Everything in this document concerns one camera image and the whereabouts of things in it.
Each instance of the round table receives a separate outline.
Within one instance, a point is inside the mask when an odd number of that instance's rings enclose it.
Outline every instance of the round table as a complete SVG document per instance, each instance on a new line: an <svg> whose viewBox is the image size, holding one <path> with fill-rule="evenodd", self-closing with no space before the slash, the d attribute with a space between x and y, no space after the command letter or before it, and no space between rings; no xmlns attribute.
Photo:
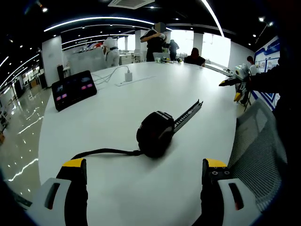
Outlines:
<svg viewBox="0 0 301 226"><path fill-rule="evenodd" d="M108 83L96 86L95 96L61 112L50 96L40 133L40 181L55 178L62 164L80 152L138 149L136 132L148 114L160 110L176 119L199 99L202 108L174 135L161 159L86 157L88 225L189 226L201 214L202 160L229 161L236 127L235 88L219 87L225 75L196 65L127 66L134 82L115 85L124 81L127 71L119 68ZM92 74L104 77L114 69Z"/></svg>

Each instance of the black shirt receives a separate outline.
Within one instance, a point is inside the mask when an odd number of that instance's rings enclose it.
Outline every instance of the black shirt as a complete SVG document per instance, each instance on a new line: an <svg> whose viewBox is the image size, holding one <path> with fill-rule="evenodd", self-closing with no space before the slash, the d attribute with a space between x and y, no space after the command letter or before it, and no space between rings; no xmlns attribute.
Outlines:
<svg viewBox="0 0 301 226"><path fill-rule="evenodd" d="M192 65L199 65L202 66L203 63L205 63L205 59L198 56L197 59L192 58L191 56L185 57L184 62Z"/></svg>
<svg viewBox="0 0 301 226"><path fill-rule="evenodd" d="M148 30L145 35L143 35L141 39L146 38L146 37L150 37L153 34L156 34L156 32L154 30ZM148 50L151 50L151 52L158 52L161 53L162 52L162 45L163 45L163 39L160 37L156 37L156 38L152 38L150 40L147 41L147 48Z"/></svg>

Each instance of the air conditioner vent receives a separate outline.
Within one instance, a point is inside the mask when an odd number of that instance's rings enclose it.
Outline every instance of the air conditioner vent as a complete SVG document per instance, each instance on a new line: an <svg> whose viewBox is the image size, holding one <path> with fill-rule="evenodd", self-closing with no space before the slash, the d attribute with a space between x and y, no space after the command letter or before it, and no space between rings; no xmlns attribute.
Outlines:
<svg viewBox="0 0 301 226"><path fill-rule="evenodd" d="M137 9L154 1L155 0L113 0L108 6Z"/></svg>

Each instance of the white shirt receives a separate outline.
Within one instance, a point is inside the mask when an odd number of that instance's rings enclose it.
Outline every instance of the white shirt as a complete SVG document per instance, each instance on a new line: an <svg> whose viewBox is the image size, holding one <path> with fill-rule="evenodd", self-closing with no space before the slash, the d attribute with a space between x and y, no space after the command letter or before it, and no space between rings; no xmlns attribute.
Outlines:
<svg viewBox="0 0 301 226"><path fill-rule="evenodd" d="M251 72L251 75L256 75L257 73L257 67L256 65L251 65L250 68L249 68L250 72Z"/></svg>
<svg viewBox="0 0 301 226"><path fill-rule="evenodd" d="M104 42L103 45L106 46L109 50L112 47L117 47L117 41L113 38L107 38Z"/></svg>

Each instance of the display screen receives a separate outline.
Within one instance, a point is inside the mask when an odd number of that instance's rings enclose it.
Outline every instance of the display screen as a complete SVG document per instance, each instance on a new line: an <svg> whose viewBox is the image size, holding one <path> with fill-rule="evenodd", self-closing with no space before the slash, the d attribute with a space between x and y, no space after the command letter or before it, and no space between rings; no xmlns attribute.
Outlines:
<svg viewBox="0 0 301 226"><path fill-rule="evenodd" d="M55 106L59 110L95 95L97 90L90 71L84 71L55 82L52 85L52 92Z"/></svg>

